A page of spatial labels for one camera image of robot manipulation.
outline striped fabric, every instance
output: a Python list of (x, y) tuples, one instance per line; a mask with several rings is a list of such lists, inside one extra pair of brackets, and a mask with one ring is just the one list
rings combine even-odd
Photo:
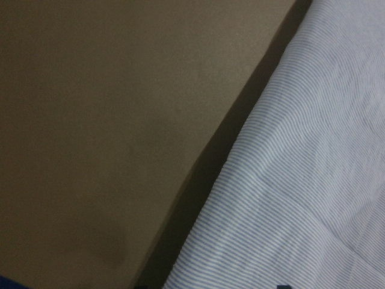
[(315, 0), (164, 288), (385, 288), (385, 1)]

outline brown surface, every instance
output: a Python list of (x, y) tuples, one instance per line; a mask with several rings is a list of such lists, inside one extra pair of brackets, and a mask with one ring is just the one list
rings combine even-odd
[(282, 53), (242, 90), (293, 3), (2, 2), (0, 275), (127, 288), (144, 269), (159, 286)]

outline beige floor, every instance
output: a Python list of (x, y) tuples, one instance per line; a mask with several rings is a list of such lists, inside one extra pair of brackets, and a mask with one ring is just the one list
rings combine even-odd
[[(0, 275), (43, 289), (160, 286), (294, 2), (3, 1)], [(245, 87), (252, 75), (258, 87)]]

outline brown wall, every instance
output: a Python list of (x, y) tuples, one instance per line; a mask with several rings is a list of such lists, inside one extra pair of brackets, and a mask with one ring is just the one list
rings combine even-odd
[[(209, 141), (293, 3), (2, 1), (0, 275), (34, 288), (151, 283), (148, 257), (188, 189), (179, 250), (253, 90), (230, 136)], [(282, 50), (254, 75), (258, 93)]]

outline mattress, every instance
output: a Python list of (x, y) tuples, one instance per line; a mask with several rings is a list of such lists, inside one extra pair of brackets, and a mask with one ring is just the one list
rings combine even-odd
[(385, 288), (385, 1), (315, 0), (164, 288)]

